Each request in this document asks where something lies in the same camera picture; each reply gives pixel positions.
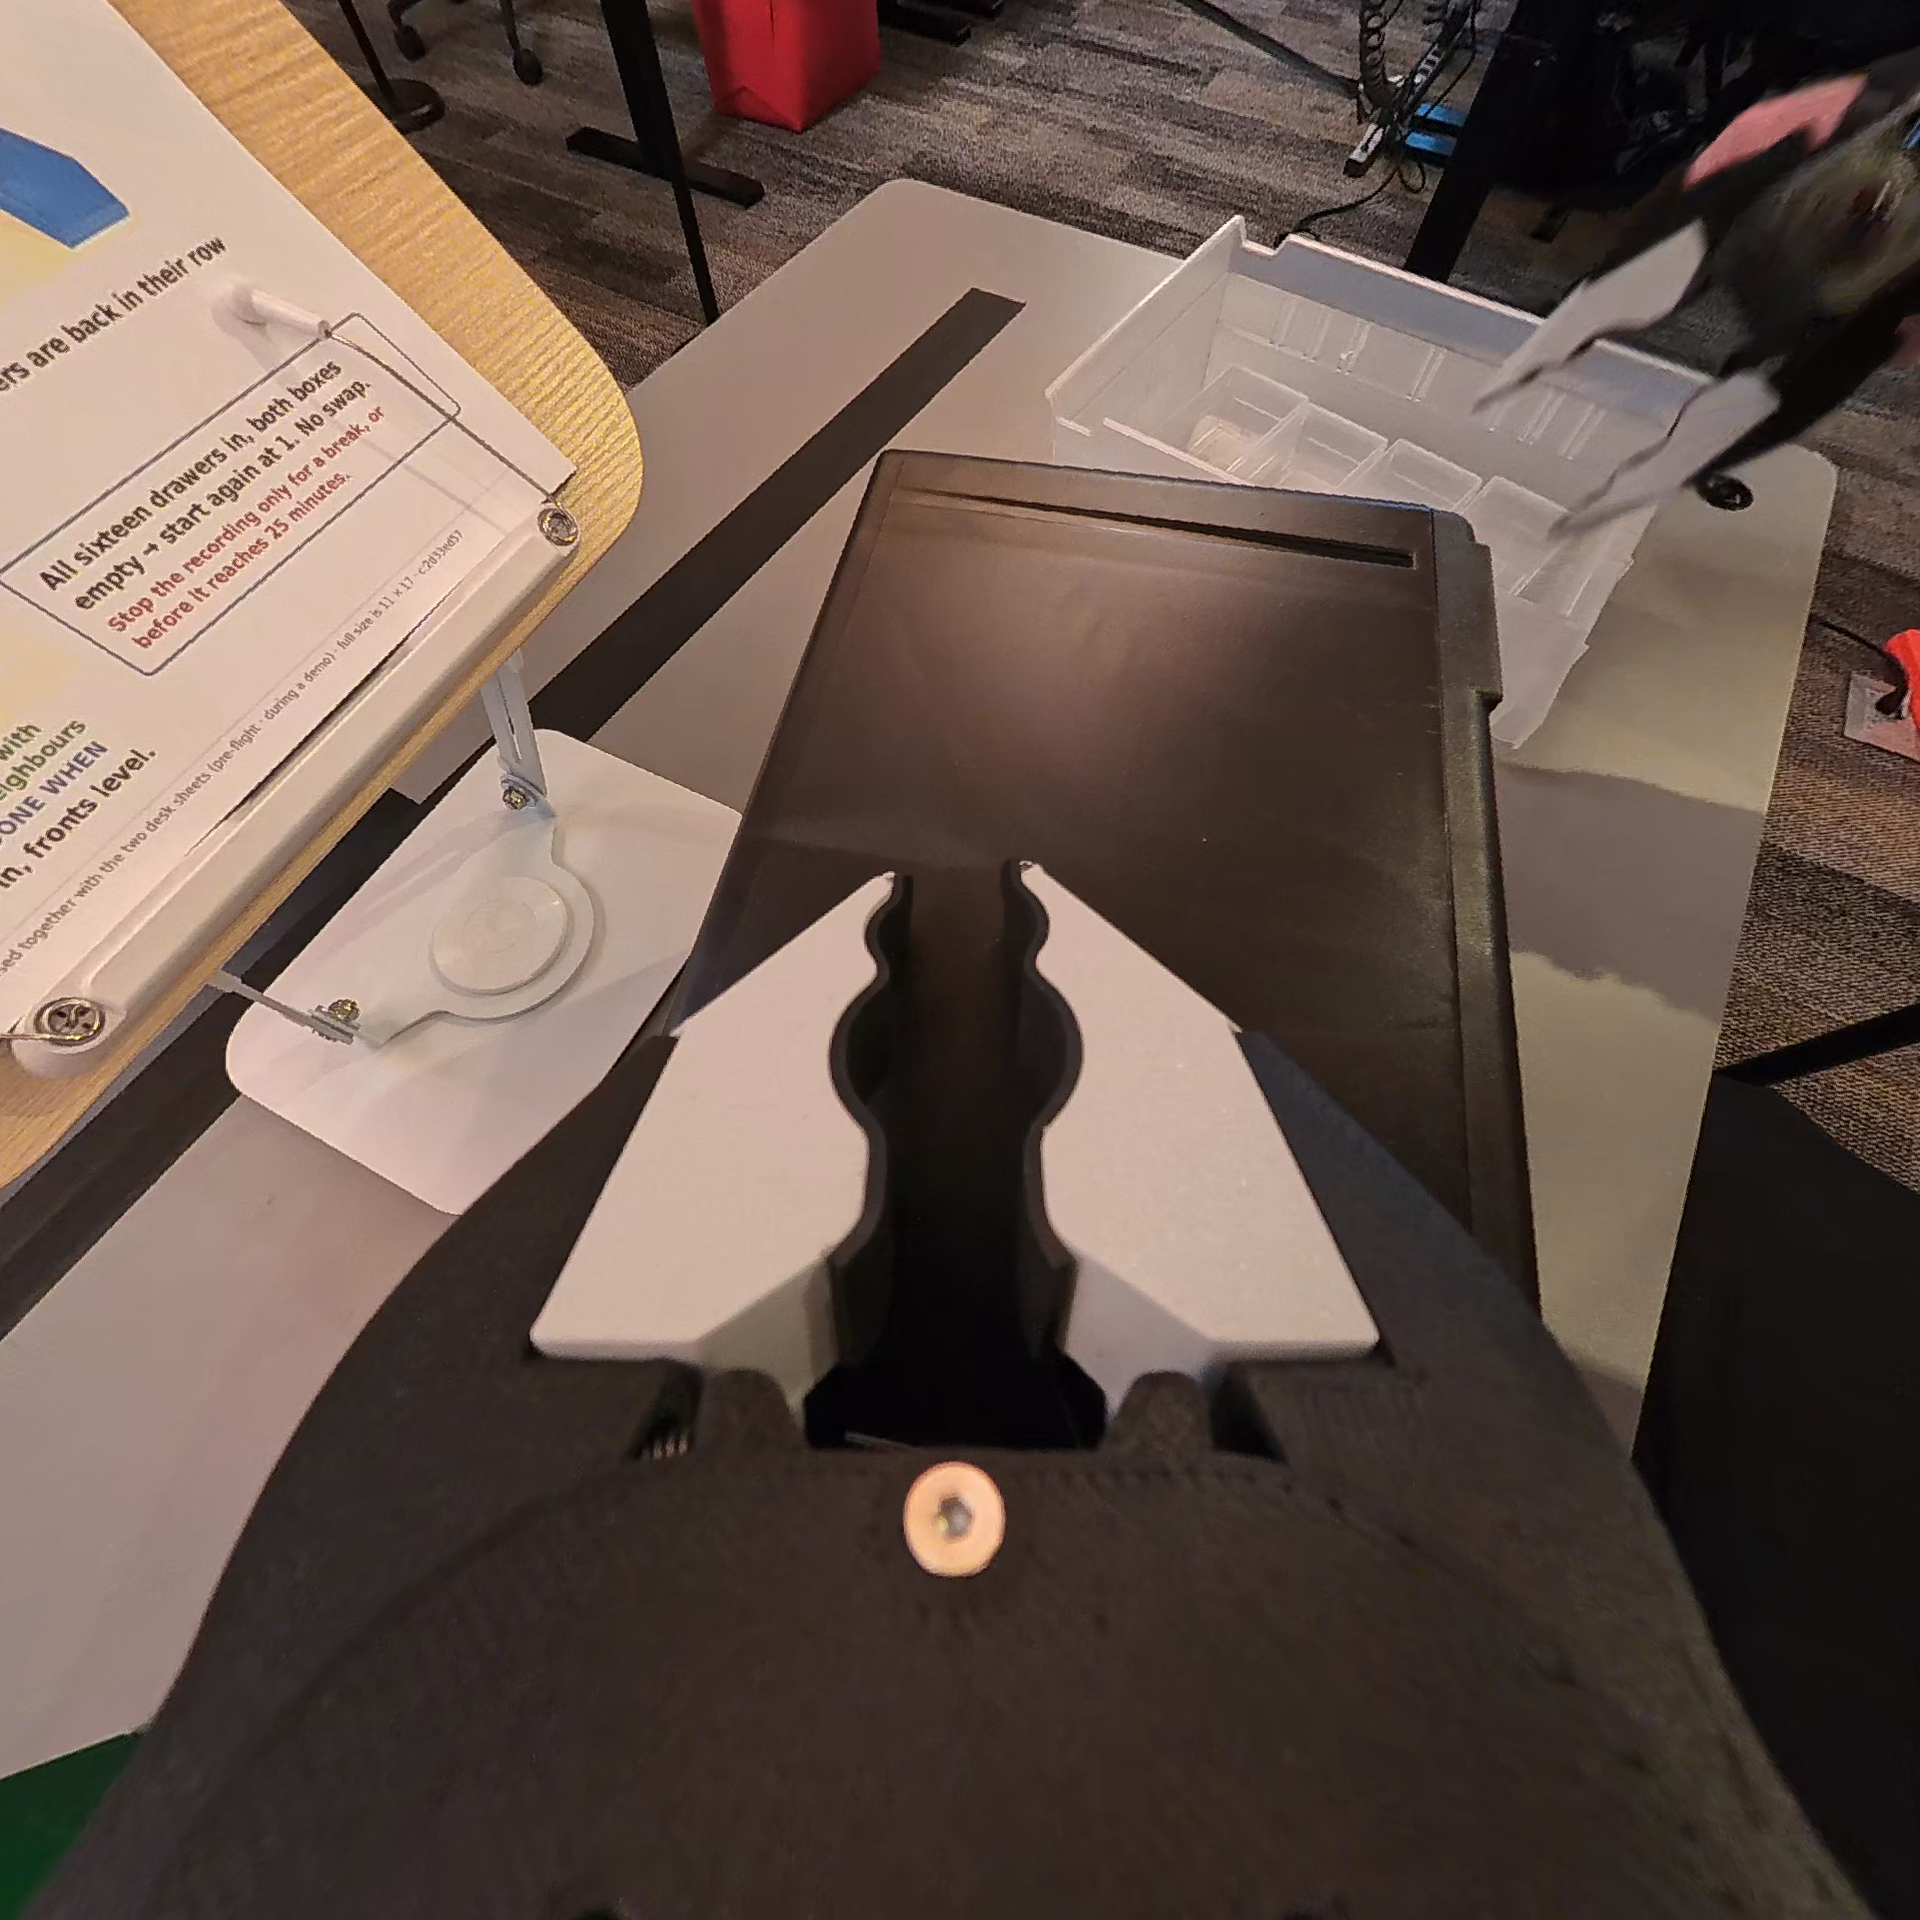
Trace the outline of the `black drawer cabinet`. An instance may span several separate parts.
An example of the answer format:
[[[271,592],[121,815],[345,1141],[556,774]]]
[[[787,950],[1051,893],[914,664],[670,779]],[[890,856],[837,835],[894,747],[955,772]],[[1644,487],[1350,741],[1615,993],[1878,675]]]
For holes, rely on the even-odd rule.
[[[897,1283],[806,1391],[812,1444],[1102,1423],[1014,1277],[1014,856],[1273,1040],[1538,1305],[1495,684],[1463,519],[879,456],[677,1006],[911,880]]]

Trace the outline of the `printed instruction sheet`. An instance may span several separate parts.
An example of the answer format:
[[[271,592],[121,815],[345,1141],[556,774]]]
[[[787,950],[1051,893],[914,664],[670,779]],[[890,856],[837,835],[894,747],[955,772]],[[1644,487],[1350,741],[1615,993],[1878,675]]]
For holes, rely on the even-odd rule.
[[[111,4],[4,4],[4,1047],[163,997],[559,574],[574,467]]]

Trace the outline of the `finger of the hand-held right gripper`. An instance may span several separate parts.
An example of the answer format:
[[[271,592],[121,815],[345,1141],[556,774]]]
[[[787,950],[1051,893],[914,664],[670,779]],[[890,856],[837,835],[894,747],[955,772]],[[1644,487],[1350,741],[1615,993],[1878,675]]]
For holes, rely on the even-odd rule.
[[[1499,404],[1541,381],[1621,404],[1699,404],[1701,395],[1721,395],[1721,380],[1708,381],[1682,367],[1654,365],[1639,352],[1599,344],[1670,315],[1694,295],[1710,252],[1710,228],[1685,224],[1610,272],[1581,280],[1502,360],[1476,404]]]
[[[1646,505],[1657,507],[1721,464],[1738,443],[1778,411],[1781,395],[1767,373],[1735,373],[1695,392],[1669,435],[1622,462],[1591,495],[1559,520],[1564,534],[1581,534]]]

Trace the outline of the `large clear plastic bin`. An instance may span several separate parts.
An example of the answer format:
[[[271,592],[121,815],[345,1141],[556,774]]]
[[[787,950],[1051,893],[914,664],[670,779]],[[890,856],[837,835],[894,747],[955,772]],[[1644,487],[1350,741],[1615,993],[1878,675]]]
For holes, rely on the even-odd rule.
[[[1234,471],[1185,451],[1195,395],[1228,367],[1252,367],[1387,443],[1414,441],[1569,511],[1662,441],[1682,404],[1591,399],[1541,381],[1478,409],[1478,390],[1533,329],[1514,307],[1309,237],[1262,246],[1233,219],[1046,385],[1054,456],[1259,487],[1277,431]],[[1495,596],[1493,733],[1507,747],[1548,718],[1651,519],[1646,505],[1573,534],[1571,559],[1523,596]]]

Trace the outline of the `black desk leg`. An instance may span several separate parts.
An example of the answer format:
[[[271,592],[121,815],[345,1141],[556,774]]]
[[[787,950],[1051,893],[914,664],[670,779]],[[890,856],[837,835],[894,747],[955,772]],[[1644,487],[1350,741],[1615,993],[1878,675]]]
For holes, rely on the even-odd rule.
[[[710,325],[719,317],[722,307],[713,287],[703,232],[692,199],[706,195],[734,208],[754,208],[764,199],[764,185],[758,179],[709,164],[706,160],[690,160],[684,153],[679,125],[668,97],[655,29],[647,6],[643,3],[601,3],[598,11],[605,23],[621,97],[629,107],[630,135],[577,128],[567,135],[565,145],[586,160],[615,164],[670,188],[679,209],[694,295],[700,296],[703,323]]]
[[[1553,79],[1564,28],[1557,3],[1518,3],[1455,132],[1451,157],[1403,257],[1403,272],[1450,280],[1507,157]]]

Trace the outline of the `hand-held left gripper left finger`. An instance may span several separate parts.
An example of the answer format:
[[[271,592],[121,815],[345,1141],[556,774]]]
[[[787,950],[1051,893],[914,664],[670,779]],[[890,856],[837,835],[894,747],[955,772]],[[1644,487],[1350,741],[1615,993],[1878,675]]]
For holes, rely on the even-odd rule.
[[[883,979],[894,871],[764,957],[671,1035],[663,1070],[532,1325],[558,1360],[828,1374],[843,1336],[830,1256],[873,1151],[831,1040]]]

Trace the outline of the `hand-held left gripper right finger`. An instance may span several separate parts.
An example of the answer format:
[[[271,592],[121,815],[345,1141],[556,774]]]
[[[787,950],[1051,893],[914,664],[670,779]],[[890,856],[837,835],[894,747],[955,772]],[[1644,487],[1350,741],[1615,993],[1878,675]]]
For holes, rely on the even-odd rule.
[[[1091,1377],[1217,1377],[1378,1343],[1241,1031],[1036,862],[1041,1012],[1065,1017],[1037,1199],[1067,1261],[1062,1353]]]

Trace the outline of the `red bag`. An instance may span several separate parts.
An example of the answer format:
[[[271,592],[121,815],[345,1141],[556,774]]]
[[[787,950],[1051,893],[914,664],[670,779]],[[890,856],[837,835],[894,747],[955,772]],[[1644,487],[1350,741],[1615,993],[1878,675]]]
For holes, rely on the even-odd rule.
[[[876,3],[692,3],[710,103],[803,132],[879,71]]]

